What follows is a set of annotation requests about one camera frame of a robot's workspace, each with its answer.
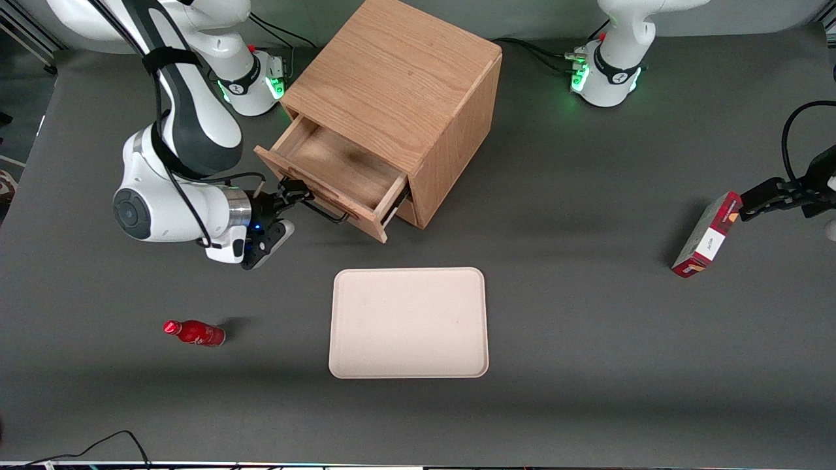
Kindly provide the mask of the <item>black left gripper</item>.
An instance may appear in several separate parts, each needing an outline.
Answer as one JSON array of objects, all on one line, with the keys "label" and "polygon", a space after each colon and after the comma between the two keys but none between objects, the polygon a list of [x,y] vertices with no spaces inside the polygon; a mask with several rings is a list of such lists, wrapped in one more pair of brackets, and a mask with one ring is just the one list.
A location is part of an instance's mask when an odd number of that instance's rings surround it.
[{"label": "black left gripper", "polygon": [[756,188],[755,193],[741,195],[740,218],[752,218],[777,210],[789,210],[800,205],[805,218],[813,218],[834,210],[835,191],[828,185],[835,175],[835,146],[813,158],[806,173],[794,184],[782,178],[769,178]]}]

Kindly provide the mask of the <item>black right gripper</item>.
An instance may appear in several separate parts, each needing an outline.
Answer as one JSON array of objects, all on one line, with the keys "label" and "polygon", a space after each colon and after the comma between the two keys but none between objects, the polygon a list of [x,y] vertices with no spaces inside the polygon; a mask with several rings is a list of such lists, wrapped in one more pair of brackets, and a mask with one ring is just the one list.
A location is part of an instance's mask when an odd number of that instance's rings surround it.
[{"label": "black right gripper", "polygon": [[312,199],[310,188],[302,180],[282,179],[280,181],[280,193],[266,193],[255,191],[250,193],[250,229],[266,230],[277,220],[281,214],[297,204],[307,204]]}]

